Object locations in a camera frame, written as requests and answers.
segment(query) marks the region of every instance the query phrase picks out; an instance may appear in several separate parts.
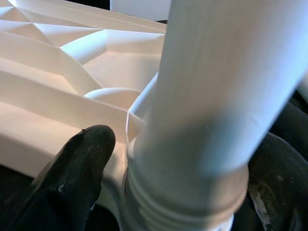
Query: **white plastic tube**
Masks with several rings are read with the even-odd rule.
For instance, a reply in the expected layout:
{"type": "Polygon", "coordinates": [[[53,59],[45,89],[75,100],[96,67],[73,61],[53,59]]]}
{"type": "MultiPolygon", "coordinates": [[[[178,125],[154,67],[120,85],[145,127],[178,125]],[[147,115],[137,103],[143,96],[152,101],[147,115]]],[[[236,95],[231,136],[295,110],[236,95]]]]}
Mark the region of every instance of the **white plastic tube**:
{"type": "Polygon", "coordinates": [[[128,163],[152,231],[222,229],[246,164],[308,65],[308,0],[174,0],[147,128],[128,163]]]}

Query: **white plastic panel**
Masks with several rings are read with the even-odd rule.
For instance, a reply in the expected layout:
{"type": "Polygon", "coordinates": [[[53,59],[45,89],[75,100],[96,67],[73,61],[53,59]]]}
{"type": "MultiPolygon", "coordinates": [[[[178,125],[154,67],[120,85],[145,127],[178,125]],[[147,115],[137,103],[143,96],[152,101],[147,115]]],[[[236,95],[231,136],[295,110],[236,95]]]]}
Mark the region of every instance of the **white plastic panel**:
{"type": "Polygon", "coordinates": [[[106,124],[116,146],[104,177],[121,185],[143,125],[128,111],[158,72],[165,28],[63,0],[0,0],[0,164],[35,177],[71,136],[106,124]]]}

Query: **cylindrical base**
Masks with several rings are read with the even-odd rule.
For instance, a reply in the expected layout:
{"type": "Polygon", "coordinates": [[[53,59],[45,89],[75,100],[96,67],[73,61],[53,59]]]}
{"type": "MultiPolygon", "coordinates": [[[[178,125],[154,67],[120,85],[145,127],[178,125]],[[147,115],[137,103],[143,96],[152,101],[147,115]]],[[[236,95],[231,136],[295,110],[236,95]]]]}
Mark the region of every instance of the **cylindrical base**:
{"type": "Polygon", "coordinates": [[[229,231],[232,226],[233,213],[242,204],[246,195],[248,168],[244,166],[226,176],[208,178],[205,183],[210,187],[225,191],[232,196],[220,198],[209,192],[205,197],[213,199],[215,205],[204,210],[181,207],[164,200],[155,194],[134,166],[133,145],[128,149],[128,177],[126,197],[122,204],[122,224],[124,231],[229,231]],[[233,187],[242,183],[239,194],[234,194],[233,187]]]}

